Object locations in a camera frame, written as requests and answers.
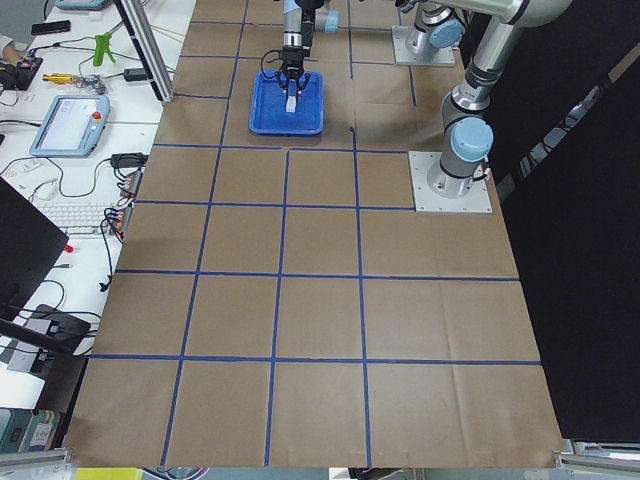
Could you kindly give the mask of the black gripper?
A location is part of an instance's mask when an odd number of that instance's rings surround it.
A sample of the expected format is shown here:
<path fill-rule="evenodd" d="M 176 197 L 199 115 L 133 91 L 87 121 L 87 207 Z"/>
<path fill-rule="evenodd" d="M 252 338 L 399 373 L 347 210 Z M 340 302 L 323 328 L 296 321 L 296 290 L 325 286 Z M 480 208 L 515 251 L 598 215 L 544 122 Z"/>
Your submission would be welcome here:
<path fill-rule="evenodd" d="M 303 47 L 284 46 L 278 54 L 281 65 L 274 72 L 274 79 L 279 88 L 288 92 L 288 83 L 295 82 L 296 94 L 300 95 L 307 87 L 312 74 L 304 70 L 304 58 L 307 56 Z"/>

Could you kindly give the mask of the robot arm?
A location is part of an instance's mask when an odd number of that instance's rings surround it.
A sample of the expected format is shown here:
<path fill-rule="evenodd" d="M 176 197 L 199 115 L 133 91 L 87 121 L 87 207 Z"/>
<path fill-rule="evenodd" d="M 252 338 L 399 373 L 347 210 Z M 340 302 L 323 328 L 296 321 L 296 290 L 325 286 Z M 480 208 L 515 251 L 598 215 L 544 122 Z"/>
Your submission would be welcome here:
<path fill-rule="evenodd" d="M 396 7 L 407 14 L 415 10 L 413 26 L 404 40 L 404 49 L 413 56 L 413 63 L 429 61 L 457 44 L 466 28 L 452 7 L 435 1 L 397 1 Z"/>
<path fill-rule="evenodd" d="M 492 147 L 494 135 L 483 120 L 490 92 L 502 75 L 522 30 L 558 18 L 569 1 L 397 1 L 406 13 L 416 11 L 411 37 L 420 46 L 436 50 L 461 39 L 465 27 L 455 18 L 457 9 L 491 17 L 484 35 L 466 67 L 464 79 L 442 101 L 445 143 L 438 163 L 428 171 L 427 183 L 436 194 L 456 199 L 469 193 L 478 179 L 474 173 Z M 329 29 L 332 11 L 327 1 L 289 1 L 283 7 L 282 61 L 276 79 L 293 107 L 306 88 L 304 59 L 309 56 L 318 26 Z"/>

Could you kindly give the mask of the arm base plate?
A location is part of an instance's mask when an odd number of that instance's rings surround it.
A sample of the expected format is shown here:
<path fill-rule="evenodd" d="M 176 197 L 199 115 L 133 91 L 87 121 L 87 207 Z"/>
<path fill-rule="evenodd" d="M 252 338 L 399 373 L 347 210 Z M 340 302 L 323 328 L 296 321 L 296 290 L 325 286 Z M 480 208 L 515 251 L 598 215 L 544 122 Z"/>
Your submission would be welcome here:
<path fill-rule="evenodd" d="M 466 179 L 447 175 L 441 152 L 409 151 L 414 207 L 417 213 L 491 214 L 487 180 L 480 166 Z"/>
<path fill-rule="evenodd" d="M 453 67 L 456 63 L 451 47 L 432 46 L 428 35 L 413 26 L 393 26 L 391 36 L 397 65 Z"/>

